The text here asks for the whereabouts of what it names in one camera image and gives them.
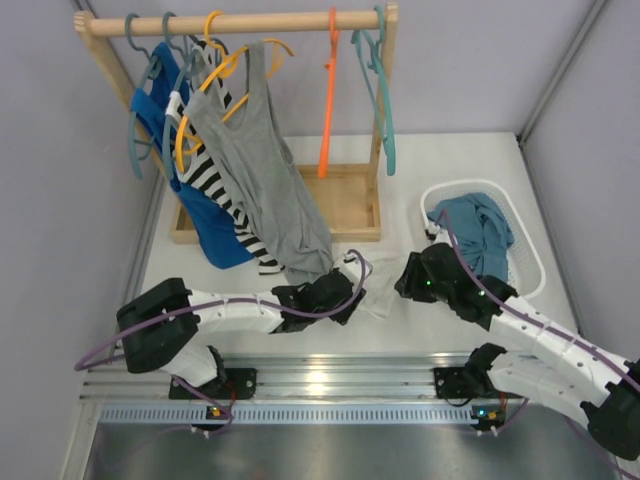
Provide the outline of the white tank top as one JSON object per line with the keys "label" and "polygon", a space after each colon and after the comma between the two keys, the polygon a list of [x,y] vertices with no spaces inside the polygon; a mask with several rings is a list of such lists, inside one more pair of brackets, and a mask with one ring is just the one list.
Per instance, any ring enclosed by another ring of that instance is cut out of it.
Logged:
{"label": "white tank top", "polygon": [[364,298],[356,311],[380,321],[386,320],[391,314],[395,301],[400,298],[394,285],[404,271],[406,259],[384,252],[366,256],[365,262]]}

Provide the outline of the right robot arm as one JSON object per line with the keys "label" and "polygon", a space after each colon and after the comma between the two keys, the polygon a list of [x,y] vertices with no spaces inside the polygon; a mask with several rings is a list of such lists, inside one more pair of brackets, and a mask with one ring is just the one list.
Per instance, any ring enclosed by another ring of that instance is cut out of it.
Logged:
{"label": "right robot arm", "polygon": [[410,253],[394,286],[403,298],[442,302],[456,316],[516,345],[476,348],[464,368],[477,396],[530,399],[575,421],[609,453],[639,457],[639,364],[599,349],[535,309],[505,281],[476,276],[446,243]]}

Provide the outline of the orange plastic hanger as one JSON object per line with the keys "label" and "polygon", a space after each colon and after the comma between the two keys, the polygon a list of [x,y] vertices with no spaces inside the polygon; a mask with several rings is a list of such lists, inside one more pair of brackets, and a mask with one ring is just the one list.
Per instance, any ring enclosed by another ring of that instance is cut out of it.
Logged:
{"label": "orange plastic hanger", "polygon": [[328,71],[327,77],[327,95],[326,95],[326,107],[324,117],[324,128],[321,149],[318,160],[317,175],[320,179],[323,179],[328,174],[329,168],[329,153],[330,153],[330,140],[331,140],[331,127],[334,108],[334,96],[335,96],[335,84],[336,84],[336,65],[338,56],[338,45],[340,32],[336,27],[337,24],[337,12],[336,8],[332,7],[329,11],[329,37],[330,37],[330,56],[328,62],[325,64],[325,68]]}

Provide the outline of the grey tank top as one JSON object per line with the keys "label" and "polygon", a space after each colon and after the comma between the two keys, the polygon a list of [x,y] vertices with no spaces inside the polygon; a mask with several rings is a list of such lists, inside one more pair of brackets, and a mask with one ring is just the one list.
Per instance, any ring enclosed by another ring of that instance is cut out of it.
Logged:
{"label": "grey tank top", "polygon": [[333,266],[332,236],[279,131],[266,79],[265,48],[248,44],[248,101],[226,111],[212,89],[196,90],[185,113],[214,159],[231,200],[293,285],[313,282]]}

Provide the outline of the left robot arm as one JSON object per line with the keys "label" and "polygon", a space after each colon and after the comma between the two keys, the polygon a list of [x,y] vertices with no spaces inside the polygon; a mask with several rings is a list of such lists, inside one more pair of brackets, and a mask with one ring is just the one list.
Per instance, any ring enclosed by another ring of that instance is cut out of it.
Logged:
{"label": "left robot arm", "polygon": [[116,320],[131,374],[161,370],[176,375],[205,397],[225,388],[217,334],[298,333],[325,318],[344,325],[366,296],[364,283],[338,268],[313,283],[278,286],[243,297],[189,289],[170,278],[121,307]]}

